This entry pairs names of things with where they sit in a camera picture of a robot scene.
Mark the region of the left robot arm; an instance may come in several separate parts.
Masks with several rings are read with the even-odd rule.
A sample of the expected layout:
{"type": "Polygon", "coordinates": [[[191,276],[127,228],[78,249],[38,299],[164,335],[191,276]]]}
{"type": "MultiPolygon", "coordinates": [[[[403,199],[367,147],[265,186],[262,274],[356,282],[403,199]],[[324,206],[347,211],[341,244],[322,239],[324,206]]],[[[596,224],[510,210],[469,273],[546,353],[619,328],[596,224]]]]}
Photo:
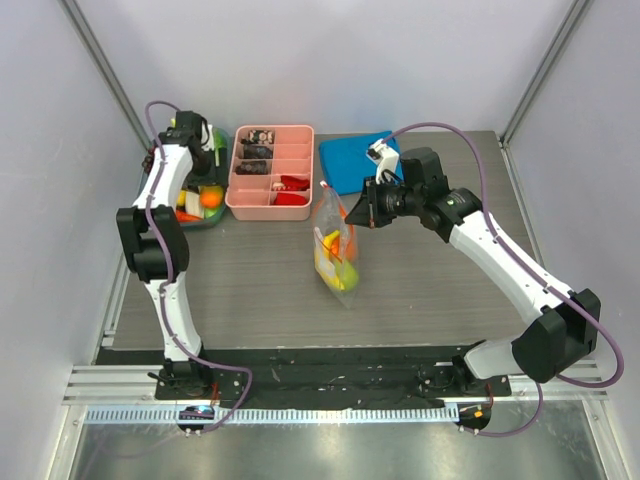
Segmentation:
{"type": "Polygon", "coordinates": [[[117,211],[116,225],[127,267],[151,297],[162,332],[163,363],[152,376],[156,397],[200,399],[211,391],[213,375],[186,293],[190,251],[175,207],[189,175],[209,172],[215,140],[206,119],[193,111],[176,109],[163,132],[148,125],[151,169],[133,204],[117,211]]]}

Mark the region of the clear zip top bag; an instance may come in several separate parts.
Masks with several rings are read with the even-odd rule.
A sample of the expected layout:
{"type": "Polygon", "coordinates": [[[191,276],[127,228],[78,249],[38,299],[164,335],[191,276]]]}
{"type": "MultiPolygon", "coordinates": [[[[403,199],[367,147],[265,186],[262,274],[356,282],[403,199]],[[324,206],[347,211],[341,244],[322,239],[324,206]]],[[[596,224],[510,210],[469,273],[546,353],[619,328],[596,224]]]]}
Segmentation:
{"type": "Polygon", "coordinates": [[[319,185],[321,197],[311,215],[314,268],[335,298],[350,308],[360,282],[357,235],[346,223],[347,211],[340,196],[326,181],[319,185]]]}

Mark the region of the yellow banana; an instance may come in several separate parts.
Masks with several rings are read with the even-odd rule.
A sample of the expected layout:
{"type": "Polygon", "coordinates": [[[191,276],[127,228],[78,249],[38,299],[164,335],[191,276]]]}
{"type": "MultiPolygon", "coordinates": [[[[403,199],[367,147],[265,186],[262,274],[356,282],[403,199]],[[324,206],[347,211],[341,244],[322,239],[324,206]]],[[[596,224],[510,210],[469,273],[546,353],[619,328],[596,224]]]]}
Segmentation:
{"type": "Polygon", "coordinates": [[[323,235],[318,227],[314,233],[314,267],[324,283],[332,290],[341,292],[339,288],[336,267],[342,260],[336,253],[339,249],[333,249],[334,243],[339,246],[340,231],[323,235]]]}

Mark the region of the green pear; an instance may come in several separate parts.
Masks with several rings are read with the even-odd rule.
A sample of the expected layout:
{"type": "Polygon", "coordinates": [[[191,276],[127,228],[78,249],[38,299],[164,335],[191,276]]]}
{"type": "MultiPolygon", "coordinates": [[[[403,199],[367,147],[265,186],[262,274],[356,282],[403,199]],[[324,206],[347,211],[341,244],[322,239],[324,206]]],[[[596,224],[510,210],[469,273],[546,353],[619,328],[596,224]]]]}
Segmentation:
{"type": "Polygon", "coordinates": [[[347,260],[336,267],[339,288],[342,292],[352,291],[359,283],[357,269],[347,260]]]}

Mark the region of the small orange fruit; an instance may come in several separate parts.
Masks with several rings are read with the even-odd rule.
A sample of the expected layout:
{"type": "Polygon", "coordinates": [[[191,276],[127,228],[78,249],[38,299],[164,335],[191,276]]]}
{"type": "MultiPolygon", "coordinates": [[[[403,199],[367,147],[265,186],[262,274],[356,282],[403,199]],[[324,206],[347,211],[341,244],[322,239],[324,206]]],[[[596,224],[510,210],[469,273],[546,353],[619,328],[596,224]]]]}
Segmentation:
{"type": "Polygon", "coordinates": [[[353,261],[358,255],[357,235],[353,225],[343,224],[340,231],[339,256],[353,261]]]}

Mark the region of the orange carrot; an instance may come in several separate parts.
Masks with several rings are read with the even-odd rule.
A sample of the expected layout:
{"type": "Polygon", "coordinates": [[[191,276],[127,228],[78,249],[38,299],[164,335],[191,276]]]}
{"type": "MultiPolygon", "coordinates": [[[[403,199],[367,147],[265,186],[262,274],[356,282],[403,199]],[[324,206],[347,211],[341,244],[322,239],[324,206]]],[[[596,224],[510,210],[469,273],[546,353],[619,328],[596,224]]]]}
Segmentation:
{"type": "Polygon", "coordinates": [[[193,222],[201,221],[200,217],[188,214],[183,210],[176,210],[175,211],[175,215],[176,215],[177,220],[180,223],[193,223],[193,222]]]}

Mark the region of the green orange mango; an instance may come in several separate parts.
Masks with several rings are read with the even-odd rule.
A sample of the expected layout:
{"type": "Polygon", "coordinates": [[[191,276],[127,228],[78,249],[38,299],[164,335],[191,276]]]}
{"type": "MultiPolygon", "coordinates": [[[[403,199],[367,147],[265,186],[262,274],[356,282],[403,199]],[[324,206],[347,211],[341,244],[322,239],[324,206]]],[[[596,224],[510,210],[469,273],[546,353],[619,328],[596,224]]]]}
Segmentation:
{"type": "Polygon", "coordinates": [[[199,199],[205,209],[216,209],[224,203],[224,188],[219,185],[202,186],[199,199]]]}

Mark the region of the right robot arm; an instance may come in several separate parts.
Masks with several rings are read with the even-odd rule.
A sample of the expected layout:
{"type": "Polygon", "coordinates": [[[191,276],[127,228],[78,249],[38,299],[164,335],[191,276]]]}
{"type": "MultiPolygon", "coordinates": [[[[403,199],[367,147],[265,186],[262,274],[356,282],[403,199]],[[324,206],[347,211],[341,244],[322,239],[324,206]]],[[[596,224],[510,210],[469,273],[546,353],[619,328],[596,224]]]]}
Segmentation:
{"type": "Polygon", "coordinates": [[[494,224],[478,197],[466,188],[450,188],[436,152],[421,147],[399,154],[377,141],[367,155],[377,170],[365,178],[346,223],[374,229],[398,217],[418,218],[471,259],[526,324],[514,338],[472,346],[451,371],[457,391],[475,394],[488,378],[502,374],[546,383],[595,348],[596,329],[552,292],[560,291],[592,315],[599,312],[597,296],[588,289],[575,292],[548,274],[494,224]]]}

